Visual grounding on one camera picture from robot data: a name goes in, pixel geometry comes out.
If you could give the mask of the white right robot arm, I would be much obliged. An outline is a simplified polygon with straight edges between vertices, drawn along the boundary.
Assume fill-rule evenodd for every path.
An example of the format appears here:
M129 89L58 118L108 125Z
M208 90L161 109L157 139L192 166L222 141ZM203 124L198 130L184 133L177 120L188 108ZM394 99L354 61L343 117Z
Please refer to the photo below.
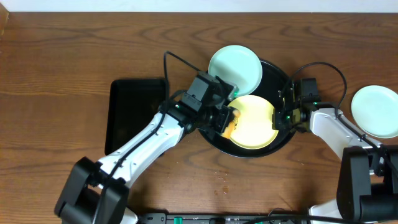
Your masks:
M312 133L341 159L335 200L311 214L362 223L397 219L397 146L367 137L330 103L276 108L272 127Z

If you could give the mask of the green and yellow sponge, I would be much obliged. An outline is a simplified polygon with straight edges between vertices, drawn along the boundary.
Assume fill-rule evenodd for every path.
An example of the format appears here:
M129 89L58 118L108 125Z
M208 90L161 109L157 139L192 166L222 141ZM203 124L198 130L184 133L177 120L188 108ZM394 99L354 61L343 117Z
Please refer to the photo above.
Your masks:
M233 131L236 128L236 125L238 123L238 118L240 117L241 113L239 110L234 109L233 110L233 119L228 123L227 127L225 128L224 132L221 133L221 136L230 139Z

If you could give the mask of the yellow plate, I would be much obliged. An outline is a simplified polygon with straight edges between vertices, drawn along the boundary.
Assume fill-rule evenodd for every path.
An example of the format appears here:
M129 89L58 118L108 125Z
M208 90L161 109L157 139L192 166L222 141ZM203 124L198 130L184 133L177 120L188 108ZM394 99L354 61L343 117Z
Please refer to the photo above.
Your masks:
M274 106L266 99L255 95L240 96L228 106L241 113L229 139L237 146L245 149L260 149L276 138L278 130L272 129Z

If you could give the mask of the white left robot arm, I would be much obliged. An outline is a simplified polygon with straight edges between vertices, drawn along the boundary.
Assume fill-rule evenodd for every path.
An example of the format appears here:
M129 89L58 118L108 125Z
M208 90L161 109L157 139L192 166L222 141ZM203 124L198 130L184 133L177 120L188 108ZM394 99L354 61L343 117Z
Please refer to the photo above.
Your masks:
M137 178L191 130L210 128L224 133L239 114L226 105L193 111L180 101L165 101L150 123L125 145L97 162L82 157L75 163L54 213L63 223L137 223L137 215L127 207Z

